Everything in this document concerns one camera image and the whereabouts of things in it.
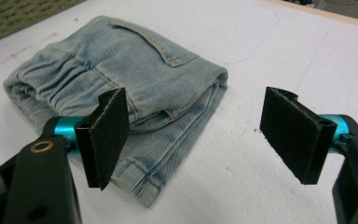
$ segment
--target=jeans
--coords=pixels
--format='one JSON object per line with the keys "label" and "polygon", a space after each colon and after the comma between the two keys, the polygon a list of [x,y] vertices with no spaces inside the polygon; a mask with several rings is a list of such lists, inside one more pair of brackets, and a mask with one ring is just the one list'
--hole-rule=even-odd
{"label": "jeans", "polygon": [[130,134],[112,182],[150,206],[227,88],[227,70],[144,27],[97,17],[22,64],[4,82],[41,133],[55,116],[87,116],[125,87]]}

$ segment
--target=white tabletop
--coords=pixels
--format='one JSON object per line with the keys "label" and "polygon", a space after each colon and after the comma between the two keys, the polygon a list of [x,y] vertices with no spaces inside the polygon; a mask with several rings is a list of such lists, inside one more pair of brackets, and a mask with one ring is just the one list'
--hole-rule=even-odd
{"label": "white tabletop", "polygon": [[267,86],[315,113],[358,121],[358,21],[268,0],[89,0],[0,40],[0,164],[37,137],[2,82],[48,43],[105,15],[143,25],[223,65],[228,89],[188,157],[150,208],[110,184],[89,189],[71,159],[84,223],[336,223],[328,155],[303,186],[258,131]]}

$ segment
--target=jeans pocket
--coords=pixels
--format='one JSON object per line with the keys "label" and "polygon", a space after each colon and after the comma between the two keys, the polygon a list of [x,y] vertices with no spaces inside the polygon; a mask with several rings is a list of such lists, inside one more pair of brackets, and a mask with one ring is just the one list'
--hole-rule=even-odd
{"label": "jeans pocket", "polygon": [[113,19],[109,22],[109,25],[114,29],[126,29],[141,36],[156,49],[164,62],[171,67],[183,65],[198,57],[197,54],[174,44],[172,41],[130,22]]}

